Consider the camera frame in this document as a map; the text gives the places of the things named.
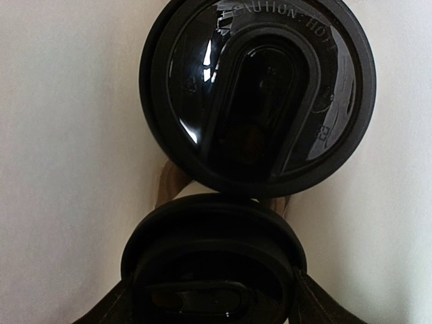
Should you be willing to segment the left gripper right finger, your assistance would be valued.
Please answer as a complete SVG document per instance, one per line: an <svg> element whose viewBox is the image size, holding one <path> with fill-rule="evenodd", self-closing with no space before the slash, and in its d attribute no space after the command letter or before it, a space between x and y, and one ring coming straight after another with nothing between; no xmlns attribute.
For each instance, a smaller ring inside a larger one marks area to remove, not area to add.
<svg viewBox="0 0 432 324"><path fill-rule="evenodd" d="M336 302L305 271L294 268L295 297L290 323L366 324Z"/></svg>

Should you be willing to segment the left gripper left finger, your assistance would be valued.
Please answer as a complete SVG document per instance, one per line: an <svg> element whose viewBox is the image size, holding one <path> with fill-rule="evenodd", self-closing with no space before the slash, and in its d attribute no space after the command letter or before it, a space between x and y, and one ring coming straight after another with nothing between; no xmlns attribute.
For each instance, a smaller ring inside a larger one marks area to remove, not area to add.
<svg viewBox="0 0 432 324"><path fill-rule="evenodd" d="M74 324L131 324L132 276L121 280L90 311L74 321Z"/></svg>

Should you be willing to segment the black plastic cup lid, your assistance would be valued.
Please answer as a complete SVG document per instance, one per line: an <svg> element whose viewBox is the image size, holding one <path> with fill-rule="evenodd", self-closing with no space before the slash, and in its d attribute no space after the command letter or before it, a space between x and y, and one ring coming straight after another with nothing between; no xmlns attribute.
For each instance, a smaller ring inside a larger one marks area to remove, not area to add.
<svg viewBox="0 0 432 324"><path fill-rule="evenodd" d="M249 198L195 194L148 214L121 258L136 323L284 323L304 249Z"/></svg>

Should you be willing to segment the brown cardboard cup carrier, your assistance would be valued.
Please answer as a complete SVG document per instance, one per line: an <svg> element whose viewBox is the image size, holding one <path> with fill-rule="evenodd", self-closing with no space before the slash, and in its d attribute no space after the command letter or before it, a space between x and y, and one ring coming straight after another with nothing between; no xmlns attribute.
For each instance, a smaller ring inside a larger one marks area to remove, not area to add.
<svg viewBox="0 0 432 324"><path fill-rule="evenodd" d="M163 166L159 177L155 208L177 198L192 196L194 194L219 194L219 192L193 180L174 162L168 160ZM290 199L290 195L277 198L252 198L252 200L270 208L283 218L285 217L284 215Z"/></svg>

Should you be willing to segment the beige paper bag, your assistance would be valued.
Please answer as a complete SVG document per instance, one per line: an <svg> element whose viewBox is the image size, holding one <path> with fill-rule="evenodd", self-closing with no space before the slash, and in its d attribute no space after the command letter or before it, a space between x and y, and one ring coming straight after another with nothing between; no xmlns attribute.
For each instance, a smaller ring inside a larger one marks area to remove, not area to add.
<svg viewBox="0 0 432 324"><path fill-rule="evenodd" d="M118 281L165 155L138 66L164 1L1 2L1 322L71 323ZM349 1L377 67L360 146L294 195L308 272L368 323L431 322L431 2Z"/></svg>

